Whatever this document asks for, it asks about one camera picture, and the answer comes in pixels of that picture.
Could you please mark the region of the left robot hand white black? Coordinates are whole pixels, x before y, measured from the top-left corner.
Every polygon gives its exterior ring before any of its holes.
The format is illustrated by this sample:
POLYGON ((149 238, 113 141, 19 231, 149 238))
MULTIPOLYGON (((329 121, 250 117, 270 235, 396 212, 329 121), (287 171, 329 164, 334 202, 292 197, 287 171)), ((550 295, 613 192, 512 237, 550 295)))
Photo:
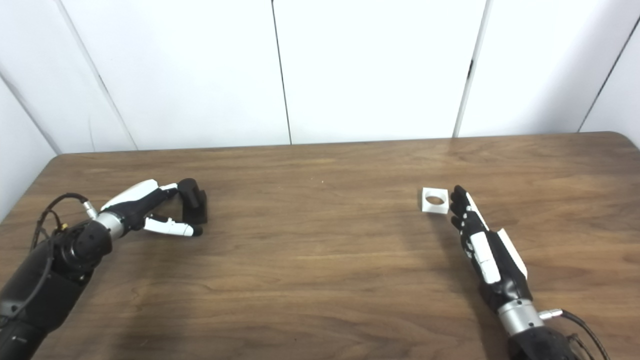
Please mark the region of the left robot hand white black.
POLYGON ((120 239, 130 231, 145 230, 158 234, 199 237, 208 223, 208 199, 194 178, 158 185, 153 178, 139 182, 117 194, 93 217, 109 230, 112 239, 120 239), (180 221, 158 215, 155 209, 179 196, 182 201, 180 221))

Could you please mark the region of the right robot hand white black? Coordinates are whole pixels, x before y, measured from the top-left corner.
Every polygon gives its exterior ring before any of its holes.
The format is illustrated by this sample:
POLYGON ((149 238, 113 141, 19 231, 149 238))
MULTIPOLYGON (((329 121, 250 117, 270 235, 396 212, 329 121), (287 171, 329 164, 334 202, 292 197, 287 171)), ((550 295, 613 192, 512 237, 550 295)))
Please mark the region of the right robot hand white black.
POLYGON ((534 299, 525 264, 505 230, 487 225, 471 194, 459 184, 450 194, 451 223, 479 278, 478 291, 490 310, 534 299))

